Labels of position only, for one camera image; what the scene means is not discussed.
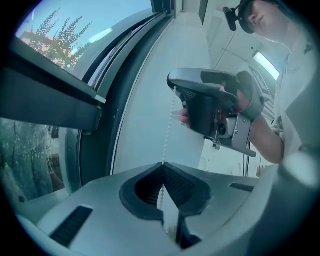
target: man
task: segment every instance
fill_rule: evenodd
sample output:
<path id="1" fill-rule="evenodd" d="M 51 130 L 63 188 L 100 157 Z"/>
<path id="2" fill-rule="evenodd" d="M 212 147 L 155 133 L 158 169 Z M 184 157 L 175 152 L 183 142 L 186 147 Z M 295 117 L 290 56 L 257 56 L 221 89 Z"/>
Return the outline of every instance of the man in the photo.
<path id="1" fill-rule="evenodd" d="M 303 27 L 289 17 L 287 10 L 275 0 L 241 0 L 239 23 L 248 34 L 257 35 L 286 46 L 290 55 L 287 65 L 277 80 L 274 102 L 275 119 L 269 127 L 259 116 L 251 125 L 249 140 L 269 162 L 278 164 L 283 157 L 296 152 L 302 142 L 286 110 L 311 81 L 317 61 Z M 246 105 L 241 91 L 237 93 L 239 106 Z M 183 123 L 188 123 L 186 110 L 180 112 Z"/>

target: sky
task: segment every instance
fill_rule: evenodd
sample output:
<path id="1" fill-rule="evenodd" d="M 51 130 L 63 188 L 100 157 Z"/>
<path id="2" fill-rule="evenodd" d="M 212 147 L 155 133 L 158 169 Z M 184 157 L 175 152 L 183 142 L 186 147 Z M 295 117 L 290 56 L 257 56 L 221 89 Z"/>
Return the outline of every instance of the sky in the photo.
<path id="1" fill-rule="evenodd" d="M 70 17 L 69 25 L 80 16 L 76 32 L 80 32 L 88 23 L 90 28 L 78 40 L 79 45 L 85 45 L 89 39 L 104 30 L 110 29 L 125 18 L 145 9 L 151 8 L 150 0 L 44 0 L 30 13 L 16 35 L 19 37 L 25 30 L 37 30 L 53 11 L 60 9 L 52 22 L 58 21 L 54 29 L 48 34 L 53 37 L 60 32 L 65 20 Z"/>

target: man's arm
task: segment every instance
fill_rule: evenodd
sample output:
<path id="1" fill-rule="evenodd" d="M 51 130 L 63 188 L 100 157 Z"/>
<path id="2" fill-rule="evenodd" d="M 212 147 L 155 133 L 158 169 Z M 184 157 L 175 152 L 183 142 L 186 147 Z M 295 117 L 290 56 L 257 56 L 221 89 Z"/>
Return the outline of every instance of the man's arm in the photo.
<path id="1" fill-rule="evenodd" d="M 279 164 L 284 157 L 284 142 L 260 115 L 251 125 L 250 142 L 269 162 Z"/>

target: green leaves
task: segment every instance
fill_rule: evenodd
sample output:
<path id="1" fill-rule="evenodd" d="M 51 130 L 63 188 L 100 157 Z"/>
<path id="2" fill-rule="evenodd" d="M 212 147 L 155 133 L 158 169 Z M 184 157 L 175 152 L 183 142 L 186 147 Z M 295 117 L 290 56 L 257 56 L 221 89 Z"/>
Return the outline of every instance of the green leaves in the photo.
<path id="1" fill-rule="evenodd" d="M 61 30 L 57 30 L 53 37 L 49 37 L 48 34 L 59 22 L 59 19 L 54 21 L 54 18 L 58 15 L 60 9 L 53 11 L 36 31 L 31 28 L 31 33 L 28 35 L 28 39 L 30 39 L 28 45 L 61 68 L 66 68 L 68 65 L 74 67 L 91 43 L 88 42 L 84 46 L 77 47 L 78 51 L 75 54 L 72 54 L 72 51 L 78 45 L 79 38 L 90 28 L 92 22 L 88 23 L 79 33 L 76 33 L 77 25 L 83 17 L 80 16 L 71 24 L 69 17 L 64 21 Z"/>

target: tree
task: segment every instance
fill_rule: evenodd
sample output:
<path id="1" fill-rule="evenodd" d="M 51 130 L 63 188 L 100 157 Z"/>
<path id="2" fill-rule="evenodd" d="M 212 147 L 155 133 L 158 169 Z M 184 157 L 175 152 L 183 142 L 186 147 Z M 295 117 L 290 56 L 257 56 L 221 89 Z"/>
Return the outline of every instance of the tree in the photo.
<path id="1" fill-rule="evenodd" d="M 28 34 L 28 45 L 47 57 L 61 68 L 74 67 L 79 57 L 90 47 L 91 43 L 78 46 L 79 38 L 88 30 L 92 22 L 88 23 L 79 33 L 76 33 L 77 24 L 83 18 L 80 16 L 70 24 L 70 17 L 67 18 L 60 31 L 56 31 L 53 37 L 48 34 L 56 27 L 58 20 L 53 21 L 58 15 L 59 9 L 55 10 L 41 25 Z"/>

